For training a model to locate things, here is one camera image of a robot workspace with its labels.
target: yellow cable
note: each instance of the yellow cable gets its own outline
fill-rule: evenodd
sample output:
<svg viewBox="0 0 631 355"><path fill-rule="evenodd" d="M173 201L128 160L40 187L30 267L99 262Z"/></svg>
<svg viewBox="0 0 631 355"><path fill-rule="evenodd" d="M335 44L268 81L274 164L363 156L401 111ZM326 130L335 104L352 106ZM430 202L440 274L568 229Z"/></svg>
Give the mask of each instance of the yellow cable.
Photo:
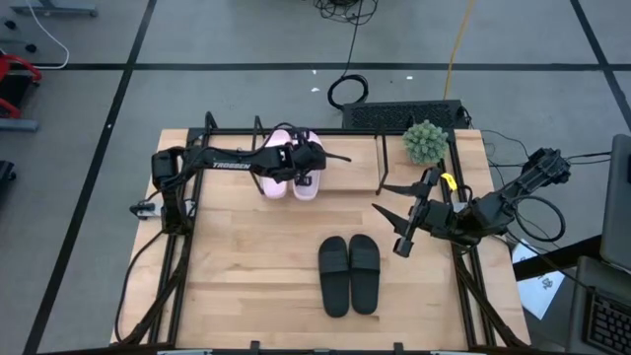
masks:
<svg viewBox="0 0 631 355"><path fill-rule="evenodd" d="M452 50L452 57L450 58L450 66L447 68L447 81L445 82L443 100L447 99L447 94L450 92L450 85L452 84L452 66L454 65L457 49L460 47L460 43L462 42L462 36L464 35L464 31L466 31L466 26L469 24L469 15L471 15L473 5L475 5L475 0L469 0L466 5L466 11L464 12L464 19L462 19L460 30L457 33L456 43L454 44L454 50Z"/></svg>

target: potted succulent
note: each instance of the potted succulent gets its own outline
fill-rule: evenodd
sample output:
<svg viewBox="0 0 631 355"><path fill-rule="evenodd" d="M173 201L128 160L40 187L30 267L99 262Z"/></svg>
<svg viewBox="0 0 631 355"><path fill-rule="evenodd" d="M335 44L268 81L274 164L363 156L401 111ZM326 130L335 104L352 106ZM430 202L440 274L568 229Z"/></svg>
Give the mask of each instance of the potted succulent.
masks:
<svg viewBox="0 0 631 355"><path fill-rule="evenodd" d="M448 149L447 132L427 119L414 124L403 134L407 156L414 164L438 163Z"/></svg>

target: wooden tabletop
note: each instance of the wooden tabletop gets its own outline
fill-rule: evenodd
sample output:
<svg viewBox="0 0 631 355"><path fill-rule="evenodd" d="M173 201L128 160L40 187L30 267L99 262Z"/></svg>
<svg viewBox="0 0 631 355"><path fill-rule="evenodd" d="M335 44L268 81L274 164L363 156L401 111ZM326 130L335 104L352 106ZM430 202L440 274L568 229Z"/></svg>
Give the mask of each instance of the wooden tabletop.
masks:
<svg viewBox="0 0 631 355"><path fill-rule="evenodd" d="M164 130L158 149L183 146L186 133ZM410 257L397 256L391 252L396 240L392 226L371 206L379 203L405 215L413 203L410 197L388 191L375 196L379 167L370 166L383 161L377 155L381 138L321 138L330 153L345 155L355 150L351 153L355 164L347 167L352 174L339 171L341 164L329 166L322 177L326 189L313 201L298 201L292 191L280 200L265 199L243 172L204 173L176 346L248 348L252 340L258 340L265 349L386 350L393 342L403 342L406 350L466 349L449 243L417 230ZM479 131L460 130L456 138L465 183L478 196L491 191ZM400 136L389 136L386 142L386 182L417 181L427 167L409 162ZM213 136L210 144L247 149L251 137ZM431 197L441 199L439 187ZM160 229L157 219L141 221L133 253ZM332 319L322 308L317 248L327 237L348 241L355 234L371 236L381 250L379 307L370 316L351 309L347 316ZM150 247L131 273L120 320L123 334L156 296L166 239ZM529 342L507 248L488 238L478 250L490 302L515 334ZM483 343L479 312L471 303L477 340ZM168 304L161 339L166 339L170 316Z"/></svg>

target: concrete floor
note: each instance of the concrete floor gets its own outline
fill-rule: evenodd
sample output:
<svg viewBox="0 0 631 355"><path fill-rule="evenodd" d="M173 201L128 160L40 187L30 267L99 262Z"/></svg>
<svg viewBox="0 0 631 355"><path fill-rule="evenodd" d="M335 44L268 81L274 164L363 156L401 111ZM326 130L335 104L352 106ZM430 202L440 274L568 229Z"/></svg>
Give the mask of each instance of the concrete floor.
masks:
<svg viewBox="0 0 631 355"><path fill-rule="evenodd" d="M71 63L120 65L45 72L25 110L25 116L39 121L40 131L0 132L0 160L15 162L19 174L0 207L2 354L24 349L148 1L98 4L101 13L95 19L41 21L69 47ZM631 63L631 2L580 4L608 62ZM457 0L383 1L375 17L359 29L353 61L446 63L465 6ZM15 19L20 31L9 34L2 28L0 36L28 37L39 52L27 54L9 45L4 49L39 63L63 59L33 19L16 16L6 6L0 8L2 15ZM321 19L311 1L157 0L137 62L318 67L346 60L352 31L350 25ZM456 62L597 64L569 0L478 0ZM519 138L530 152L541 146L560 148L566 155L604 151L614 134L629 133L602 71L548 69L455 71L450 97L463 101L476 128ZM370 82L369 102L436 100L446 77L441 70L359 73ZM266 126L287 120L339 127L341 114L327 104L326 90L340 74L311 69L134 71L115 125L105 128L112 129L111 139L39 351L108 344L138 223L127 208L144 194L149 157L163 128L199 126L208 109L223 127L250 127L255 114ZM615 78L631 95L631 72L615 72ZM354 101L359 89L345 85L336 100ZM485 138L495 145L495 152L488 153L496 163L524 160L516 144L491 133ZM607 168L573 168L569 183L540 191L568 221L560 245L599 233ZM508 179L517 173L502 172ZM556 222L549 213L536 205L523 208L530 219L554 231ZM565 282L543 322L529 322L535 342L562 343L559 324L571 300L571 293L563 291L568 286Z"/></svg>

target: white cable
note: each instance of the white cable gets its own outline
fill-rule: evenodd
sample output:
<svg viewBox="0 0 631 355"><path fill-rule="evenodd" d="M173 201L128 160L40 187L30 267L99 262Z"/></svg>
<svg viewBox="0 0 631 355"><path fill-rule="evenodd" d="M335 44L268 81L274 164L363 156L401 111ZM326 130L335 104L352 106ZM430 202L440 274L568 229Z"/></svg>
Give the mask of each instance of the white cable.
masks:
<svg viewBox="0 0 631 355"><path fill-rule="evenodd" d="M59 40L57 40L57 38L54 37L54 35L51 35L49 31L47 31L39 22L39 20L37 19L37 15L35 14L35 10L33 10L33 5L31 5L31 1L30 0L24 0L27 3L27 6L29 6L29 9L31 10L31 15L33 15L33 18L35 20L35 22L37 23L37 25L39 26L39 28L44 31L45 34L47 34L50 39L54 40L55 43L59 44L60 47L63 48L63 50L66 51L66 60L64 60L63 64L61 65L57 65L57 66L53 66L53 67L40 67L40 66L36 66L35 68L37 69L48 69L48 70L53 70L53 69L63 69L66 67L66 65L68 65L68 61L70 60L70 50L68 50L68 48L66 48L65 45L63 45L62 42L60 42Z"/></svg>

